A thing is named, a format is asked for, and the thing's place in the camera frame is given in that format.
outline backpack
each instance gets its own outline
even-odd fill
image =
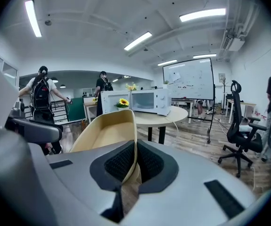
[[[102,78],[102,80],[104,81],[104,88],[102,88],[101,91],[112,91],[113,88],[110,81],[106,78]]]
[[[50,108],[49,79],[41,79],[32,89],[31,102],[34,109]]]

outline black mesh office chair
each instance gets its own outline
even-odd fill
[[[248,150],[252,150],[254,152],[260,153],[262,151],[262,140],[259,133],[256,133],[256,131],[259,130],[266,130],[266,127],[260,126],[257,124],[253,124],[254,121],[260,121],[258,118],[248,117],[250,120],[249,126],[252,127],[252,131],[249,133],[247,138],[244,138],[244,136],[239,132],[239,125],[242,120],[242,114],[241,114],[241,107],[240,107],[240,97],[239,93],[241,92],[241,86],[238,84],[237,81],[232,81],[231,85],[231,92],[233,94],[233,100],[234,100],[234,111],[233,113],[233,123],[230,126],[230,129],[227,133],[227,138],[230,143],[235,143],[237,147],[239,147],[238,150],[235,150],[227,145],[224,145],[223,150],[229,149],[232,153],[228,154],[226,156],[221,156],[218,160],[218,163],[222,162],[222,159],[229,158],[229,157],[235,157],[237,159],[238,164],[238,173],[236,177],[240,177],[241,173],[241,158],[248,162],[248,167],[250,167],[253,162],[247,158],[245,155],[242,154],[243,151],[247,152]]]

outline microwave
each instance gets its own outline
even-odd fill
[[[131,109],[168,115],[171,109],[169,89],[147,89],[131,91]]]
[[[128,100],[133,111],[168,115],[171,108],[169,89],[101,91],[103,113],[117,111],[115,104],[120,98]]]

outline whiteboard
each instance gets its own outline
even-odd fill
[[[171,98],[214,99],[214,77],[210,58],[195,59],[163,67]]]

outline sunflower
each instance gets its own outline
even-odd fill
[[[123,98],[120,98],[120,102],[119,102],[121,105],[126,105],[126,106],[129,106],[129,101],[126,100],[126,99],[123,99]]]

